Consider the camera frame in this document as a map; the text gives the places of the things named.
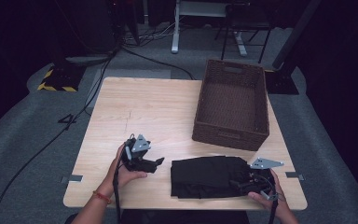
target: wrist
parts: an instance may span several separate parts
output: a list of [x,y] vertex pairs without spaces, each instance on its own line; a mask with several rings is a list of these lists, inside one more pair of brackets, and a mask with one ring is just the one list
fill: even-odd
[[99,192],[98,190],[94,190],[94,191],[92,192],[92,196],[104,200],[107,204],[112,203],[112,200],[110,199],[110,197],[108,197],[108,196],[102,194],[102,193]]
[[276,212],[276,218],[280,220],[282,224],[294,224],[298,223],[295,215],[290,210],[287,204],[279,204]]
[[96,189],[96,191],[98,191],[99,193],[101,193],[102,195],[106,196],[106,197],[112,197],[113,195],[113,184],[112,183],[107,183],[107,182],[103,182],[101,183],[101,185]]

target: chair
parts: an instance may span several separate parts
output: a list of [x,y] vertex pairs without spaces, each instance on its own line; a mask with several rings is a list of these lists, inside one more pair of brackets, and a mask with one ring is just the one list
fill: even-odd
[[[257,0],[232,0],[231,4],[226,6],[226,19],[223,26],[226,27],[226,34],[225,42],[223,44],[221,60],[223,60],[225,56],[228,31],[254,32],[254,34],[248,40],[248,43],[253,40],[253,38],[255,37],[255,35],[257,35],[259,31],[268,31],[266,39],[264,40],[264,44],[247,44],[247,46],[263,46],[260,57],[258,59],[258,63],[261,63],[264,50],[269,40],[271,24],[263,6],[261,4],[258,4]],[[223,26],[220,27],[214,39],[217,39]]]

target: gray carpet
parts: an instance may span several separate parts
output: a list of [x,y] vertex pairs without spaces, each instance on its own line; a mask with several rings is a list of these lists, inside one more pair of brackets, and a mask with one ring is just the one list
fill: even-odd
[[[289,29],[273,30],[263,66],[270,68],[290,32]],[[216,29],[210,27],[184,30],[178,54],[171,54],[170,35],[130,50],[182,67],[197,79],[202,79],[205,61],[220,57],[223,37],[213,40],[215,33]],[[247,48],[248,56],[243,58],[233,43],[230,39],[227,60],[242,63],[257,61],[260,48]],[[57,121],[68,114],[77,114],[83,108],[101,69],[100,65],[95,65],[86,70],[79,92],[37,91],[49,67],[50,64],[47,64],[30,77],[30,94],[0,119],[0,195],[24,163],[65,127]],[[171,78],[189,79],[188,74],[179,69],[152,63],[124,51],[118,53],[108,69],[109,76],[114,73],[111,71],[118,69],[147,70],[169,71]],[[301,223],[358,223],[357,183],[318,120],[305,94],[306,85],[301,72],[296,70],[293,78],[299,95],[270,95],[269,99],[294,166],[306,177],[301,185],[309,205],[304,211],[296,211],[296,216]],[[21,172],[2,200],[0,223],[63,223],[78,211],[63,205],[66,185],[61,180],[72,173],[89,120],[89,115],[81,114],[68,131],[64,131]],[[248,215],[251,223],[268,223],[269,220],[267,211],[250,211]],[[115,210],[109,209],[105,223],[116,223],[115,218]]]

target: dark background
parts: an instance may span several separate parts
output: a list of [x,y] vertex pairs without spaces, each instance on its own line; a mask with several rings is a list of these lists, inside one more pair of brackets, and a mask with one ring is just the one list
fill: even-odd
[[[67,19],[88,45],[101,51],[113,46],[104,1],[58,2],[68,18],[54,1],[38,1],[44,11],[35,14],[28,1],[0,0],[0,118],[28,94],[29,76],[53,61],[40,20],[50,22],[56,52],[66,57],[91,54]],[[293,26],[307,3],[286,1],[281,26]],[[174,7],[172,1],[149,0],[147,7],[152,25],[172,21],[163,10]],[[358,182],[358,2],[322,1],[285,63],[301,69],[316,113]]]

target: cloth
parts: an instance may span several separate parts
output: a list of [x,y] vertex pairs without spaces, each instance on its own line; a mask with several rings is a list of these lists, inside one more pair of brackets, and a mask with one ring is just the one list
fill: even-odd
[[228,198],[241,196],[230,181],[251,180],[250,167],[239,157],[199,157],[172,161],[171,196],[178,198]]

